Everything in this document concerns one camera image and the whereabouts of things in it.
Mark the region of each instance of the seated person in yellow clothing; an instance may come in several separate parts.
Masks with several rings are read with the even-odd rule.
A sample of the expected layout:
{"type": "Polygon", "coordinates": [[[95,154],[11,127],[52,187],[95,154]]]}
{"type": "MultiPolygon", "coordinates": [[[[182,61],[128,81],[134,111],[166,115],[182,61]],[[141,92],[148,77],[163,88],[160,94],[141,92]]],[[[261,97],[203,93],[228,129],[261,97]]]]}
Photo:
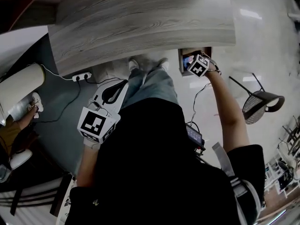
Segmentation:
{"type": "Polygon", "coordinates": [[[6,126],[0,127],[0,143],[7,153],[8,157],[11,157],[12,145],[18,134],[26,128],[33,118],[38,118],[38,111],[44,110],[40,96],[34,92],[32,93],[32,103],[28,104],[28,113],[24,115],[20,120],[14,121],[12,116],[9,115],[6,119],[6,126]]]}

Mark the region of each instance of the yellow shorts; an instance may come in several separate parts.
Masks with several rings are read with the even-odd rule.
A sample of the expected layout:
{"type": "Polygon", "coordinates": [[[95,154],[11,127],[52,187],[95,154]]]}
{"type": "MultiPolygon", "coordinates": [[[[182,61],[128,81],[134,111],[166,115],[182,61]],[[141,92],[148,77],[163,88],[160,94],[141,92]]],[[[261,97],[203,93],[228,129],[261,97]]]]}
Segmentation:
{"type": "Polygon", "coordinates": [[[9,115],[6,119],[6,126],[0,128],[0,143],[8,156],[11,156],[12,145],[20,131],[19,125],[14,122],[13,117],[9,115]]]}

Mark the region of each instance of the white glove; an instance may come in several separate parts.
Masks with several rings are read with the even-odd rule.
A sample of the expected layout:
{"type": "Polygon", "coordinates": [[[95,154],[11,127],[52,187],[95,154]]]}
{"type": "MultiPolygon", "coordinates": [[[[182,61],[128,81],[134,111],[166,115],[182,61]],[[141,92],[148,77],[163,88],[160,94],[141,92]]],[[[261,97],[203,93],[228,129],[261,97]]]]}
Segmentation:
{"type": "Polygon", "coordinates": [[[91,141],[90,139],[87,139],[87,138],[84,138],[83,144],[85,146],[88,146],[88,147],[92,148],[93,150],[99,150],[100,145],[101,145],[101,144],[99,144],[97,142],[93,142],[93,141],[91,141]]]}

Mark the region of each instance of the mesh chair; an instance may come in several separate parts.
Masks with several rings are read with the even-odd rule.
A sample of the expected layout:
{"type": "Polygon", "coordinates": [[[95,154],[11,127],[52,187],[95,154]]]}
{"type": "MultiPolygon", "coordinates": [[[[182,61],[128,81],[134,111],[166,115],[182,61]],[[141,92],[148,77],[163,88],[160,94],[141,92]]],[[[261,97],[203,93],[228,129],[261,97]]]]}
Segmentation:
{"type": "Polygon", "coordinates": [[[261,89],[254,93],[250,92],[247,88],[245,88],[242,84],[240,84],[232,77],[229,77],[249,94],[249,97],[246,100],[242,110],[246,124],[256,123],[260,118],[262,118],[265,112],[273,113],[278,111],[285,102],[285,97],[266,92],[261,83],[258,81],[255,74],[253,73],[252,75],[255,77],[258,84],[261,86],[261,89]],[[268,107],[268,104],[276,99],[278,99],[278,102],[275,105],[268,107]]]}

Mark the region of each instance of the person's right arm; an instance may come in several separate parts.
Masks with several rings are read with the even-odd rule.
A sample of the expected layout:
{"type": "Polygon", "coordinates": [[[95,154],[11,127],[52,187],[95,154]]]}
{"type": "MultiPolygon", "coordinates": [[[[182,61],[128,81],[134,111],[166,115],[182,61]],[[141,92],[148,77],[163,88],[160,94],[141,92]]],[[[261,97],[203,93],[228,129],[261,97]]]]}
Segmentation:
{"type": "Polygon", "coordinates": [[[205,75],[211,82],[217,101],[223,130],[223,148],[229,152],[235,148],[249,145],[243,113],[221,75],[218,72],[207,72],[205,75]]]}

